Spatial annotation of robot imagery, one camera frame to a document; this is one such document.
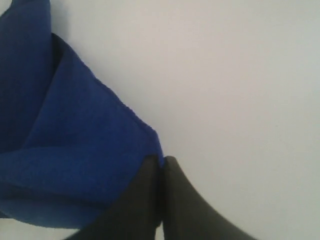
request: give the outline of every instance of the fabric fold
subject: fabric fold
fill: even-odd
[[[0,17],[0,212],[81,228],[126,189],[157,133],[51,33],[49,0]]]

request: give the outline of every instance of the white surface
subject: white surface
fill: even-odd
[[[215,209],[261,240],[319,239],[319,0],[52,3],[53,31]]]

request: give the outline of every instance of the blue fleece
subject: blue fleece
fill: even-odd
[[[157,133],[51,33],[49,0],[0,17],[0,216],[81,228],[126,189]]]

